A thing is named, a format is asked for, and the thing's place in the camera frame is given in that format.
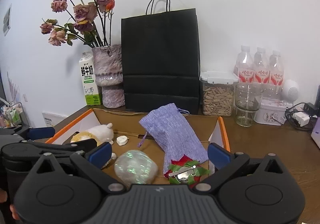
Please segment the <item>yellow white plush toy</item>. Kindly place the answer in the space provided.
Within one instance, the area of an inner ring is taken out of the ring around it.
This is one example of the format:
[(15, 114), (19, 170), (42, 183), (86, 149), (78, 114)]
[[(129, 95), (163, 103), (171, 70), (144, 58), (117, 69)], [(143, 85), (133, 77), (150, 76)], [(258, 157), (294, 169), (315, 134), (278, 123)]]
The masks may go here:
[[(113, 132), (112, 128), (113, 128), (112, 123), (94, 126), (86, 131), (83, 131), (83, 132), (80, 132), (80, 133), (74, 135), (71, 138), (71, 143), (76, 143), (76, 142), (84, 141), (87, 139), (94, 139), (97, 143), (96, 147), (98, 147), (99, 145), (101, 145), (104, 142), (109, 142), (111, 145), (113, 145), (114, 144), (114, 142), (113, 142), (114, 132)], [(113, 156), (113, 152), (112, 152), (112, 157), (110, 160), (115, 159), (115, 158), (116, 158), (116, 156)]]

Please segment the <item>small white round cap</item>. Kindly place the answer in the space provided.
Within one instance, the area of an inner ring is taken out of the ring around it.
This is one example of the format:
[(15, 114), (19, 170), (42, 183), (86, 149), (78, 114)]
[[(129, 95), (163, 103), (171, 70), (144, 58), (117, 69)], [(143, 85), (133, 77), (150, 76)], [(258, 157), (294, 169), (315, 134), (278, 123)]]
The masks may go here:
[(125, 136), (125, 135), (123, 135), (123, 136), (118, 136), (118, 137), (116, 138), (116, 143), (117, 143), (119, 146), (124, 146), (124, 145), (126, 145), (126, 144), (128, 143), (128, 141), (129, 141), (129, 138), (128, 138), (127, 136)]

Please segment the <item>iridescent plastic bag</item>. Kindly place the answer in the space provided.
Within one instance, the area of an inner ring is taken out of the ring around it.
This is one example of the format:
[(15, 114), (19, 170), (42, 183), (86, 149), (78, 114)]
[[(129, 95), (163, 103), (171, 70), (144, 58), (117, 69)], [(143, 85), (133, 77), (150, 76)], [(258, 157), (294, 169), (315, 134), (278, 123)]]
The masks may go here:
[(129, 150), (119, 156), (114, 164), (116, 176), (130, 187), (133, 184), (151, 184), (158, 166), (149, 156), (139, 150)]

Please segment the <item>red green ribbon bow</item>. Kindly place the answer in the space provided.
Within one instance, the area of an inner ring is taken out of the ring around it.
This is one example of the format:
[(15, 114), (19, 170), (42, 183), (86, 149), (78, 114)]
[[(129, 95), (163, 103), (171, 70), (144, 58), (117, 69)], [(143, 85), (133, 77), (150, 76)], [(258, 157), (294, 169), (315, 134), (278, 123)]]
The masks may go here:
[(169, 180), (170, 184), (186, 184), (192, 188), (209, 173), (210, 170), (202, 167), (199, 161), (183, 155), (178, 161), (171, 160), (169, 170), (164, 177)]

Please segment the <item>purple fabric drawstring pouch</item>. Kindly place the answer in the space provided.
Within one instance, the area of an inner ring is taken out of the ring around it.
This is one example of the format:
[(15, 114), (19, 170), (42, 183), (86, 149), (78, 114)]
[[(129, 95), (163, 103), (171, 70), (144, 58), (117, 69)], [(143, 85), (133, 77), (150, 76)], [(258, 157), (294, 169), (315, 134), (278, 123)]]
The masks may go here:
[(178, 161), (183, 155), (200, 163), (208, 160), (206, 149), (183, 112), (170, 103), (152, 110), (139, 121), (164, 151), (163, 173), (169, 170), (171, 160)]

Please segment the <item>green white milk carton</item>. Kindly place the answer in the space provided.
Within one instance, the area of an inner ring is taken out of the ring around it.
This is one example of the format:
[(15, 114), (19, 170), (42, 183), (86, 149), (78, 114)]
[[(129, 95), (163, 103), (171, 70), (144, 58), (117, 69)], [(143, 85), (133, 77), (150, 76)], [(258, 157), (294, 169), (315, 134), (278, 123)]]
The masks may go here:
[(82, 88), (84, 90), (87, 105), (101, 105), (102, 94), (101, 87), (95, 82), (93, 53), (84, 52), (79, 60)]

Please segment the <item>clear glass cup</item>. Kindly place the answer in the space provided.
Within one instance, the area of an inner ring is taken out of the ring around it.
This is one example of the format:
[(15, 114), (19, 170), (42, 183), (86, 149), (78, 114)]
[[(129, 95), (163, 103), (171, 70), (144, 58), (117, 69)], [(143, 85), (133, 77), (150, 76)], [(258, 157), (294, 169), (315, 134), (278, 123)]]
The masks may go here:
[(250, 127), (256, 112), (260, 109), (263, 88), (259, 84), (239, 83), (235, 87), (235, 121), (243, 127)]

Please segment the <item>water bottle left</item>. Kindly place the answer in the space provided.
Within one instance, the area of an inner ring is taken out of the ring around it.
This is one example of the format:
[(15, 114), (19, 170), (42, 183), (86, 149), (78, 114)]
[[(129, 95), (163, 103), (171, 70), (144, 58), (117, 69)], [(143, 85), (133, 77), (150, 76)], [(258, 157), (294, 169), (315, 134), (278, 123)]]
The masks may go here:
[(249, 46), (241, 45), (241, 52), (237, 56), (234, 73), (239, 78), (240, 83), (253, 82), (255, 72)]

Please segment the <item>water bottle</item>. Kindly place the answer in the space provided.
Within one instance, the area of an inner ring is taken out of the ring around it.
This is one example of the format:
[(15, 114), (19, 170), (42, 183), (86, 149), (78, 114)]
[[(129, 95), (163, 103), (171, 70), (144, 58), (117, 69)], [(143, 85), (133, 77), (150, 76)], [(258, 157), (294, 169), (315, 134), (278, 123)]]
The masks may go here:
[(257, 51), (253, 58), (254, 82), (259, 84), (267, 84), (270, 78), (270, 67), (266, 57), (266, 50), (257, 47)]
[(273, 51), (269, 58), (270, 67), (270, 84), (280, 87), (283, 84), (284, 79), (284, 65), (281, 60), (281, 54), (279, 51)]
[(240, 83), (253, 82), (255, 72), (249, 46), (241, 45), (241, 52), (237, 56), (234, 73), (239, 78)]

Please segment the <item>purple textured vase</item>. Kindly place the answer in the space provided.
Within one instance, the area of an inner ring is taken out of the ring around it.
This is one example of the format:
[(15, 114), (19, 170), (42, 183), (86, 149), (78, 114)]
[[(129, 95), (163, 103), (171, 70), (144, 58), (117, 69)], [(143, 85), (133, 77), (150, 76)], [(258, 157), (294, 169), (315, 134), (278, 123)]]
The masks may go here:
[(95, 47), (92, 52), (95, 82), (101, 87), (104, 107), (115, 109), (124, 106), (121, 45)]

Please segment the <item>water bottle middle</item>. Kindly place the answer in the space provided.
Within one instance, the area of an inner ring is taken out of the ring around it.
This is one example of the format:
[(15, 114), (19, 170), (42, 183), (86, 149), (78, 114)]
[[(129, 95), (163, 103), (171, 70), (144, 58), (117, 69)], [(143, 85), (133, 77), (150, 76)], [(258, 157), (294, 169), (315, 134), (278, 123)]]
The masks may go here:
[(266, 57), (266, 50), (257, 47), (257, 51), (253, 58), (254, 82), (259, 84), (267, 84), (270, 78), (270, 67)]

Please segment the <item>white round speaker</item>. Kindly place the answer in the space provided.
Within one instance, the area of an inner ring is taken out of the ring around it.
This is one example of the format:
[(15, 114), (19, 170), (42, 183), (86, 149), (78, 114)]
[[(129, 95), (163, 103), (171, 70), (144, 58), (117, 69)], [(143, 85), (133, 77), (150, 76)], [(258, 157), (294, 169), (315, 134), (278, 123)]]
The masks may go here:
[(295, 102), (299, 97), (298, 83), (291, 79), (285, 80), (280, 97), (281, 100), (285, 100), (286, 102)]

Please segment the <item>black paper shopping bag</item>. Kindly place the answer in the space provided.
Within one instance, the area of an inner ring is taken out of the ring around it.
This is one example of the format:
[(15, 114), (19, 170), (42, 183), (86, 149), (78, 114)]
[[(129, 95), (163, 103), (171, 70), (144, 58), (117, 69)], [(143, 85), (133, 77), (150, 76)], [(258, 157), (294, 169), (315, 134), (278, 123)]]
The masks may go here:
[(174, 103), (196, 114), (199, 110), (200, 41), (196, 10), (153, 13), (150, 0), (144, 15), (121, 21), (121, 56), (125, 107), (150, 112)]

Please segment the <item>dried pink roses bouquet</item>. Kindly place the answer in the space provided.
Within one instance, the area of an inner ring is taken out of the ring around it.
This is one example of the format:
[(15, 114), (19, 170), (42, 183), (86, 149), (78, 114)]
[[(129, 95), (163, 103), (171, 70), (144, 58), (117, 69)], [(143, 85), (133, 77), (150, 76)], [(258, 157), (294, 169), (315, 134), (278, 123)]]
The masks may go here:
[(111, 30), (115, 0), (52, 0), (54, 13), (66, 12), (69, 20), (60, 24), (56, 19), (43, 20), (40, 26), (43, 35), (49, 35), (48, 43), (53, 46), (79, 40), (91, 48), (111, 46)]

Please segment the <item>white wall panel box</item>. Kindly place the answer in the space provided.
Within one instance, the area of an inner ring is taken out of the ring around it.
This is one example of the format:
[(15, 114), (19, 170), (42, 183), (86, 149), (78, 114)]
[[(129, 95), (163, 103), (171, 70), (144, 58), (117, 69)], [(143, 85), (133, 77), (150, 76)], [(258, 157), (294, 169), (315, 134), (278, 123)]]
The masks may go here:
[(47, 127), (54, 127), (67, 118), (65, 115), (58, 115), (51, 112), (43, 112), (42, 115)]

